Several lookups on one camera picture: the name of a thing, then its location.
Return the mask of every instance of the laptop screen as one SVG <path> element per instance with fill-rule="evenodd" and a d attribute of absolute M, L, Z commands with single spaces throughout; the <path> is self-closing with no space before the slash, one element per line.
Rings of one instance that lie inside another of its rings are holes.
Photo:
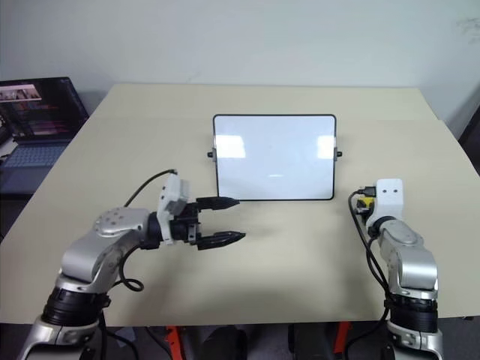
<path fill-rule="evenodd" d="M 89 117 L 67 77 L 0 81 L 0 116 L 15 140 L 71 139 Z"/>

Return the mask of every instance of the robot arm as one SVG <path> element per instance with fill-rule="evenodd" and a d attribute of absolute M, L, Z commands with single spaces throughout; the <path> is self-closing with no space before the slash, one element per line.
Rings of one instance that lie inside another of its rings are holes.
<path fill-rule="evenodd" d="M 377 239 L 388 266 L 385 306 L 388 345 L 382 360 L 443 360 L 443 337 L 437 327 L 437 264 L 424 239 L 402 221 L 403 185 L 382 179 L 359 191 L 356 213 L 368 234 Z"/>
<path fill-rule="evenodd" d="M 171 245 L 182 240 L 204 250 L 245 236 L 226 231 L 202 237 L 200 232 L 198 214 L 203 209 L 227 209 L 238 200 L 210 197 L 187 201 L 188 183 L 172 174 L 160 194 L 157 212 L 114 208 L 98 217 L 92 229 L 65 252 L 55 288 L 31 327 L 19 359 L 84 359 L 90 351 L 86 343 L 95 333 L 102 309 L 110 305 L 107 293 L 116 283 L 119 265 L 137 248 L 151 250 L 161 242 Z"/>

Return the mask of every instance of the table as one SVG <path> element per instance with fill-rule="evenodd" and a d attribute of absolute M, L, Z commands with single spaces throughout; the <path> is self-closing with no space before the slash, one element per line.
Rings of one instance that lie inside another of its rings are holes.
<path fill-rule="evenodd" d="M 206 153 L 217 113 L 335 114 L 343 152 L 335 198 L 204 211 L 204 234 L 247 237 L 208 251 L 183 243 L 137 251 L 125 271 L 145 291 L 113 289 L 109 325 L 376 319 L 383 293 L 368 272 L 347 196 L 388 177 L 403 179 L 405 221 L 438 262 L 439 315 L 480 314 L 480 181 L 419 90 L 130 84 L 111 89 L 3 241 L 0 321 L 32 322 L 70 243 L 150 175 L 175 167 L 190 180 L 192 198 L 215 195 Z M 162 184 L 149 185 L 132 206 L 155 210 Z"/>

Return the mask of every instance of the gray floor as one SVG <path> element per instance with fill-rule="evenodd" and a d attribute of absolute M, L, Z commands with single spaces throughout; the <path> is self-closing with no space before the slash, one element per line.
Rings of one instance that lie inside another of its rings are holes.
<path fill-rule="evenodd" d="M 23 209 L 26 201 L 2 200 L 0 221 L 4 235 Z M 361 333 L 371 326 L 368 322 L 355 322 L 351 336 Z M 480 318 L 471 321 L 463 319 L 441 319 L 439 326 L 444 334 L 445 358 L 454 360 L 480 360 Z M 0 359 L 15 359 L 25 340 L 30 325 L 0 324 Z M 287 324 L 238 325 L 248 336 L 249 360 L 292 360 L 288 350 Z M 182 339 L 187 360 L 196 358 L 200 344 L 215 329 L 214 326 L 184 328 Z M 162 338 L 163 328 L 154 328 L 158 338 Z M 162 349 L 146 334 L 144 328 L 134 328 L 134 343 L 139 349 L 141 359 L 168 359 Z M 385 330 L 369 337 L 352 348 L 353 360 L 379 359 L 379 348 L 385 343 Z M 98 348 L 99 334 L 92 340 L 91 346 Z M 133 359 L 130 349 L 120 347 L 115 340 L 109 339 L 108 359 Z"/>

